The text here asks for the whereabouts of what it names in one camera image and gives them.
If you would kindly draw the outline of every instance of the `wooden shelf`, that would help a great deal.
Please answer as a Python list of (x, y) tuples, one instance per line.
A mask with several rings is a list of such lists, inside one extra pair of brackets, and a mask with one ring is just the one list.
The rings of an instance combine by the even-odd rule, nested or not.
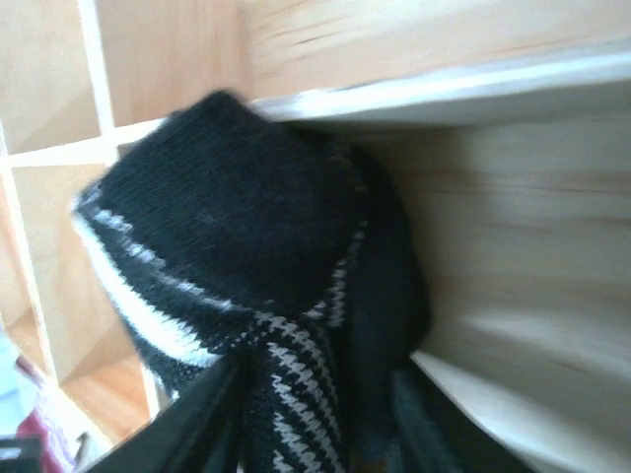
[(114, 445), (149, 422), (140, 361), (127, 357), (61, 385)]
[(631, 34), (626, 0), (545, 6), (521, 0), (245, 2), (253, 94), (258, 99), (524, 57)]
[(77, 5), (0, 4), (0, 123), (10, 153), (99, 135)]
[(5, 330), (22, 355), (40, 372), (48, 374), (33, 312), (29, 310), (24, 313), (13, 323), (6, 325)]
[(103, 165), (13, 169), (43, 328), (59, 382), (133, 353), (72, 229), (69, 203)]
[(220, 87), (250, 95), (240, 2), (109, 0), (97, 8), (117, 126), (162, 118)]
[(114, 445), (149, 421), (156, 390), (68, 204), (118, 145), (230, 87), (273, 120), (348, 132), (388, 168), (436, 308), (416, 361), (476, 422), (542, 471), (631, 471), (628, 10), (2, 3), (4, 327)]

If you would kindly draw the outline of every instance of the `wooden panel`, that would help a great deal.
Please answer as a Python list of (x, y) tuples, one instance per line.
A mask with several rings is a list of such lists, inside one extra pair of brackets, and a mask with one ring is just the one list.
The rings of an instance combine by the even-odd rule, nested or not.
[(30, 312), (31, 302), (22, 273), (16, 235), (5, 193), (4, 179), (0, 175), (0, 315), (8, 327), (22, 315)]
[(31, 309), (6, 326), (7, 335), (20, 353), (40, 372), (48, 373), (38, 329), (35, 314)]
[(238, 2), (98, 1), (116, 125), (162, 118), (212, 89), (251, 89)]
[(69, 219), (71, 198), (104, 169), (100, 165), (14, 169), (59, 381), (132, 353)]
[(149, 422), (141, 366), (135, 356), (69, 381), (62, 388), (114, 445)]
[(431, 279), (423, 350), (473, 381), (431, 373), (498, 437), (570, 471), (631, 470), (629, 129), (612, 114), (372, 145)]
[(273, 120), (317, 120), (339, 132), (628, 111), (631, 102), (621, 97), (631, 97), (631, 38), (262, 99), (254, 105)]
[(0, 122), (19, 153), (97, 136), (76, 0), (0, 3)]
[(625, 0), (249, 0), (254, 96), (631, 35)]

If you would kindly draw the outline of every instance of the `black fabric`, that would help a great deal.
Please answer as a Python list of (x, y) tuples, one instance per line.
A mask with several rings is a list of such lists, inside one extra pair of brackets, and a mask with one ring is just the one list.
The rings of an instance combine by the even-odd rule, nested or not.
[(343, 169), (223, 92), (143, 139), (100, 188), (137, 239), (174, 256), (172, 274), (270, 311), (317, 302), (359, 218)]
[(348, 466), (333, 344), (366, 192), (335, 140), (312, 144), (217, 93), (75, 202), (105, 289), (169, 392), (216, 356), (246, 367), (248, 472)]
[(523, 465), (405, 365), (428, 294), (363, 151), (221, 92), (134, 146), (74, 216), (138, 353), (181, 396), (98, 473), (232, 471), (236, 438), (246, 473), (344, 473), (351, 446), (397, 473), (528, 471), (492, 469)]
[[(16, 449), (17, 455), (6, 454)], [(40, 439), (0, 439), (0, 473), (40, 473), (41, 451)]]
[(391, 374), (430, 327), (425, 282), (403, 205), (387, 172), (357, 150), (354, 164), (369, 188), (370, 222), (351, 283), (348, 373), (352, 439), (366, 461), (384, 458), (395, 435)]
[(533, 473), (473, 424), (412, 361), (394, 372), (392, 401), (406, 472)]
[(234, 473), (245, 377), (233, 359), (206, 370), (154, 423), (92, 466), (91, 473)]

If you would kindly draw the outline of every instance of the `knit fabric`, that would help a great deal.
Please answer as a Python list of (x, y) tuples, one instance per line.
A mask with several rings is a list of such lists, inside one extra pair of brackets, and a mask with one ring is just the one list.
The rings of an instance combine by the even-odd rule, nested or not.
[(93, 265), (175, 398), (218, 357), (249, 367), (247, 472), (345, 472), (333, 340), (366, 187), (228, 94), (144, 139), (74, 203)]

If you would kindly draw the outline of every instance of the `white stripe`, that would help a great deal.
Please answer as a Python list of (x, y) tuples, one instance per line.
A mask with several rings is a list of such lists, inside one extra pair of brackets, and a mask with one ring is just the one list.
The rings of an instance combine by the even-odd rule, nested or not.
[(316, 414), (309, 410), (309, 407), (304, 402), (301, 402), (293, 393), (291, 386), (283, 383), (281, 376), (278, 374), (272, 375), (272, 386), (274, 391), (283, 400), (283, 403), (288, 406), (294, 414), (296, 414), (303, 424), (307, 427), (307, 431), (310, 432), (315, 441), (324, 451), (326, 457), (331, 461), (336, 473), (344, 473), (342, 465), (339, 463), (339, 457), (337, 452), (331, 443), (331, 439), (326, 434), (326, 430), (322, 427), (322, 423), (316, 418)]
[(281, 441), (296, 455), (306, 468), (305, 473), (321, 473), (322, 463), (316, 461), (316, 454), (309, 451), (301, 437), (294, 432), (292, 427), (285, 422), (285, 418), (279, 413), (274, 413), (274, 432), (280, 434)]
[(2, 120), (0, 120), (0, 156), (3, 158), (9, 156), (9, 145), (4, 135), (4, 127), (2, 126)]
[(305, 312), (305, 315), (309, 318), (316, 320), (324, 317), (324, 311), (326, 310), (326, 302), (319, 301), (316, 305)]
[(333, 415), (333, 409), (328, 403), (328, 399), (324, 397), (322, 390), (317, 386), (317, 381), (313, 379), (311, 370), (305, 367), (304, 363), (298, 363), (296, 356), (289, 354), (289, 350), (281, 348), (275, 343), (267, 344), (269, 353), (272, 357), (280, 361), (280, 366), (287, 368), (291, 374), (298, 375), (298, 382), (307, 389), (305, 390), (317, 403), (318, 408), (326, 418), (326, 421), (333, 429), (337, 440), (341, 440), (341, 433), (339, 432), (339, 426), (337, 419)]
[(333, 402), (337, 403), (337, 391), (333, 385), (333, 379), (328, 372), (328, 367), (324, 363), (324, 354), (317, 347), (316, 342), (312, 340), (310, 334), (306, 330), (299, 330), (298, 325), (289, 321), (282, 315), (276, 315), (270, 312), (256, 312), (254, 314), (256, 325), (260, 326), (263, 323), (269, 323), (269, 328), (282, 331), (282, 335), (289, 336), (292, 341), (301, 346), (301, 352), (311, 354), (312, 359), (316, 363), (316, 367), (319, 368), (320, 375), (326, 383), (328, 392), (333, 398)]
[(143, 263), (151, 264), (156, 270), (156, 276), (159, 281), (167, 286), (173, 287), (184, 293), (193, 295), (195, 300), (201, 304), (211, 305), (221, 311), (237, 310), (246, 311), (248, 307), (243, 305), (234, 304), (230, 299), (221, 299), (214, 296), (209, 296), (203, 288), (195, 285), (194, 283), (185, 279), (176, 278), (169, 274), (166, 274), (163, 269), (166, 262), (160, 258), (151, 248), (144, 246), (141, 243), (134, 241), (130, 234), (133, 232), (133, 225), (125, 221), (125, 218), (121, 215), (113, 214), (108, 209), (102, 209), (98, 205), (95, 205), (95, 201), (101, 197), (101, 190), (98, 184), (93, 184), (85, 191), (83, 201), (72, 203), (73, 209), (77, 205), (90, 204), (87, 209), (90, 211), (90, 217), (95, 219), (100, 224), (108, 227), (111, 230), (119, 232), (121, 235), (121, 242), (125, 252), (136, 259), (139, 259)]
[(274, 450), (274, 469), (279, 473), (294, 472), (294, 468), (287, 464), (287, 460), (285, 460), (283, 454), (278, 450)]
[(73, 223), (88, 250), (97, 276), (127, 322), (141, 337), (180, 362), (203, 368), (215, 363), (219, 356), (201, 347), (192, 327), (157, 310), (133, 291), (83, 218), (75, 216)]
[(333, 270), (333, 284), (329, 288), (329, 293), (331, 294), (331, 316), (328, 320), (329, 327), (341, 327), (344, 324), (344, 300), (346, 298), (346, 293), (344, 289), (346, 288), (346, 260), (341, 259), (335, 265), (335, 270)]

